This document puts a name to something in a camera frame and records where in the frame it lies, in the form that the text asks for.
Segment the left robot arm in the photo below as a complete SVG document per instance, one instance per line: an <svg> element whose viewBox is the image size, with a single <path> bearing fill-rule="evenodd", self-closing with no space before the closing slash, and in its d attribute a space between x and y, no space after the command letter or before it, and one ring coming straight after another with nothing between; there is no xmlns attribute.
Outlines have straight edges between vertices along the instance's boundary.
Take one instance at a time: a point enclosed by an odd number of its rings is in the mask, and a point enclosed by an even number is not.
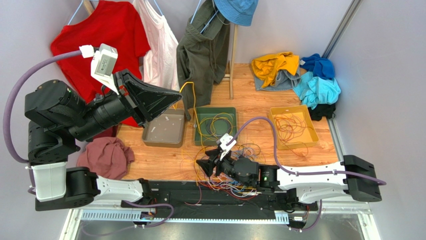
<svg viewBox="0 0 426 240"><path fill-rule="evenodd" d="M88 167L67 168L76 141L90 141L127 118L140 127L162 115L182 95L142 82L129 70L112 75L115 91L86 103L65 82L49 80L25 97L28 161L35 181L35 209L79 208L98 201L138 203L151 196L145 179L114 180Z"/></svg>

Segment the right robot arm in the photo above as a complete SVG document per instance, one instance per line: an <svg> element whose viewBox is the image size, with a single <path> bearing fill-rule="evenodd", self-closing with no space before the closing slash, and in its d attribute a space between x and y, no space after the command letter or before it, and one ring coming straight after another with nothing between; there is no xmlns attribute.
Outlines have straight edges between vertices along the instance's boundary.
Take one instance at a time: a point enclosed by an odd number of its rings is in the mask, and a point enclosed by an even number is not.
<svg viewBox="0 0 426 240"><path fill-rule="evenodd" d="M285 192L293 202L311 204L320 200L349 195L359 202L380 202L380 186L375 166L355 155L326 165L289 167L260 164L247 157L221 156L219 148L209 150L206 159L196 164L207 177L226 175L247 190L273 195Z"/></svg>

